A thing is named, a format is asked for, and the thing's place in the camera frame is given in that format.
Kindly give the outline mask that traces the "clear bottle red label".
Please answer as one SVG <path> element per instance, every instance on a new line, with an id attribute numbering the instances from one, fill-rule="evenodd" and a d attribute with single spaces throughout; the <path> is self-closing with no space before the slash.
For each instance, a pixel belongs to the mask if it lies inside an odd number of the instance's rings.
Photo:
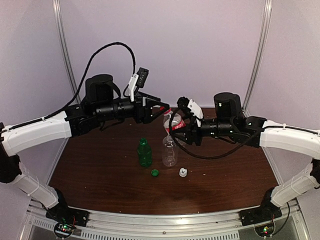
<path id="1" fill-rule="evenodd" d="M 173 115 L 173 111 L 171 108 L 169 108 L 166 112 L 163 114 L 163 127 L 167 134 L 170 134 L 170 120 Z M 186 126 L 186 123 L 184 122 L 182 116 L 179 113 L 176 113 L 171 121 L 171 129 L 177 130 L 184 128 Z"/>

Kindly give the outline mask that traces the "green bottle cap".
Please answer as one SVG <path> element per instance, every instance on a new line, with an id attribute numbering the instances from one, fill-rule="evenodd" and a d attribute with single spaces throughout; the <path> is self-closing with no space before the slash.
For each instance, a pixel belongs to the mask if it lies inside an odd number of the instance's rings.
<path id="1" fill-rule="evenodd" d="M 153 177 L 157 177 L 158 175 L 159 175 L 159 171 L 157 170 L 157 169 L 152 169 L 151 170 L 151 175 L 153 176 Z"/>

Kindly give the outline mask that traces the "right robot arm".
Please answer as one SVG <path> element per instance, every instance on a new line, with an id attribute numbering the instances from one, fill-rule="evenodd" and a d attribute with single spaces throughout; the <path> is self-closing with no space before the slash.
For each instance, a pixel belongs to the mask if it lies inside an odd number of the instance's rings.
<path id="1" fill-rule="evenodd" d="M 267 120 L 263 117 L 243 113 L 240 97 L 231 92 L 221 92 L 213 97 L 215 118 L 204 118 L 201 107 L 192 99 L 180 97 L 178 110 L 189 120 L 185 127 L 173 129 L 169 134 L 175 143 L 180 141 L 200 146 L 204 137 L 229 138 L 237 146 L 217 156 L 202 156 L 181 149 L 188 155 L 203 159 L 217 160 L 231 155 L 243 146 L 254 148 L 276 148 L 310 156 L 311 162 L 297 175 L 265 193 L 262 206 L 256 210 L 259 220 L 268 220 L 276 208 L 307 191 L 320 187 L 320 132 Z"/>

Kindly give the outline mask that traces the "clear bottle white cap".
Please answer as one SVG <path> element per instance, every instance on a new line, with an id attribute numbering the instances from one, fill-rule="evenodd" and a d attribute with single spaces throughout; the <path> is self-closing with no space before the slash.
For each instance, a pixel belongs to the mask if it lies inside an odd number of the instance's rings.
<path id="1" fill-rule="evenodd" d="M 170 135 L 162 141 L 162 163 L 166 167 L 173 167 L 178 161 L 179 147 Z"/>

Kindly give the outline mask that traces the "green plastic bottle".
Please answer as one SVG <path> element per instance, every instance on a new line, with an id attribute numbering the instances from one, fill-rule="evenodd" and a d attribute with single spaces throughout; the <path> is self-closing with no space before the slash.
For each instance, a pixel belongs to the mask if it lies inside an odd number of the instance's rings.
<path id="1" fill-rule="evenodd" d="M 142 167 L 148 168 L 152 165 L 152 149 L 146 138 L 142 137 L 139 140 L 137 147 L 138 161 Z"/>

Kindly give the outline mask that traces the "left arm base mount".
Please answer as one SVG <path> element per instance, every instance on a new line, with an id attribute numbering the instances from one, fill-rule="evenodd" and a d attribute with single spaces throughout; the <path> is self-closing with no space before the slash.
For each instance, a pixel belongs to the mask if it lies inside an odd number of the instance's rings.
<path id="1" fill-rule="evenodd" d="M 86 227 L 89 212 L 69 207 L 63 193 L 57 188 L 55 188 L 55 191 L 58 196 L 58 204 L 52 208 L 47 208 L 45 216 L 61 224 Z"/>

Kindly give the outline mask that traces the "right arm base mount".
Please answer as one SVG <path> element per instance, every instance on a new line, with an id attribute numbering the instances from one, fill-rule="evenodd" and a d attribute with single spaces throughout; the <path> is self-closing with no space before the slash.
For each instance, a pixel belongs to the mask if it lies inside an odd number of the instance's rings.
<path id="1" fill-rule="evenodd" d="M 277 207 L 271 203 L 271 194 L 273 190 L 274 187 L 265 192 L 260 206 L 241 210 L 239 212 L 243 227 L 268 222 L 272 219 L 280 218 L 282 216 L 280 207 Z"/>

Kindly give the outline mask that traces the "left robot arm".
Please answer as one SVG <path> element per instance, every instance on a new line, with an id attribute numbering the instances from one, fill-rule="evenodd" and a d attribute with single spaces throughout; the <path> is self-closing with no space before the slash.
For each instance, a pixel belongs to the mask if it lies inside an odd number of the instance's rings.
<path id="1" fill-rule="evenodd" d="M 133 118 L 149 124 L 169 109 L 160 98 L 137 91 L 146 81 L 147 73 L 134 74 L 128 85 L 129 97 L 122 98 L 109 74 L 98 74 L 85 81 L 85 97 L 80 104 L 64 107 L 51 117 L 42 117 L 14 126 L 0 126 L 0 181 L 16 185 L 37 199 L 61 222 L 72 218 L 63 194 L 42 183 L 21 163 L 19 152 L 58 139 L 69 139 L 107 127 L 107 121 L 121 124 Z"/>

